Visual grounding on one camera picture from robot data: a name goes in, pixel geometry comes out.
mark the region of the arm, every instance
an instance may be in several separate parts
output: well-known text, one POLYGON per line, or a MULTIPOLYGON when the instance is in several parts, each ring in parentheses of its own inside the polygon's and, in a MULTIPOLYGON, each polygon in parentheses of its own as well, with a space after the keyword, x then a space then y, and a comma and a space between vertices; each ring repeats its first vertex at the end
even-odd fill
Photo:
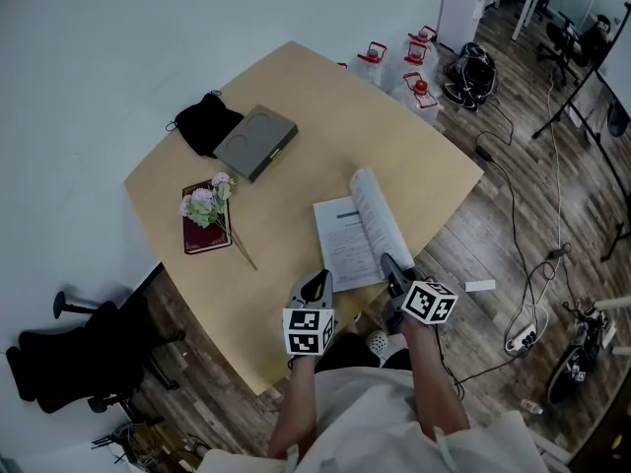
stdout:
POLYGON ((316 358, 305 356, 294 360, 276 428, 269 442, 267 456, 286 459, 287 449, 298 445, 300 457, 316 440, 316 358))
POLYGON ((401 332, 410 353, 416 418, 423 433, 436 439, 434 426, 446 435, 468 430, 466 413, 441 363, 434 331, 405 314, 401 332))

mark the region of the gray box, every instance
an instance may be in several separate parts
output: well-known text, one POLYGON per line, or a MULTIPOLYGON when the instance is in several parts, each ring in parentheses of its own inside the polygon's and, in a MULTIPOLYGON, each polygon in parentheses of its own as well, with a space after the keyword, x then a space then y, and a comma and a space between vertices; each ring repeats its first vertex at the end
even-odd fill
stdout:
POLYGON ((257 105, 215 149, 215 156, 250 182, 298 133, 296 123, 257 105))

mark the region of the flower bouquet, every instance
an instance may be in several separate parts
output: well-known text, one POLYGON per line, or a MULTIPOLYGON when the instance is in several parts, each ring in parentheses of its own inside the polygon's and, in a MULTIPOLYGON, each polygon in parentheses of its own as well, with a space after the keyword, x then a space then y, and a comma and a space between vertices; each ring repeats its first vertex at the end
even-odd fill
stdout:
POLYGON ((235 242, 252 268, 258 270, 235 233, 235 229, 226 225, 228 198, 232 196, 232 189, 236 186, 235 181, 227 173, 220 171, 213 177, 210 184, 210 188, 199 187, 191 194, 185 195, 181 200, 179 213, 201 228, 208 228, 211 225, 221 228, 235 242))

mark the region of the person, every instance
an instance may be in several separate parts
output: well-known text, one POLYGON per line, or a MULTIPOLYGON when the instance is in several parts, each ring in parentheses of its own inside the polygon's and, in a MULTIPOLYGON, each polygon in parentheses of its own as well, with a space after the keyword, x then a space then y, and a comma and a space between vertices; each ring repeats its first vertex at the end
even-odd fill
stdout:
POLYGON ((381 368, 355 333, 295 358, 268 457, 211 450, 199 471, 547 472, 519 412, 470 428, 433 329, 406 315, 401 333, 381 368))

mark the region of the red book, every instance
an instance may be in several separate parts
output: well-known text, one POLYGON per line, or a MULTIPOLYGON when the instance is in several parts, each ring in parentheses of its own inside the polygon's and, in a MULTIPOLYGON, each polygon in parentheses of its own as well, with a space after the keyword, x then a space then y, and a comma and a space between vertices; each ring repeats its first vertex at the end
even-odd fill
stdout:
MULTIPOLYGON (((192 194, 192 192, 199 187, 212 189, 212 184, 210 183, 210 180, 206 180, 198 184, 189 185, 184 188, 181 193, 181 197, 183 198, 187 194, 192 194)), ((207 250, 227 247, 233 243, 232 239, 215 224, 210 225, 208 228, 202 228, 201 226, 197 226, 187 217, 182 217, 181 219, 184 232, 184 252, 186 254, 198 254, 199 252, 206 252, 207 250)), ((228 229, 230 229, 228 203, 226 203, 224 224, 228 229)))

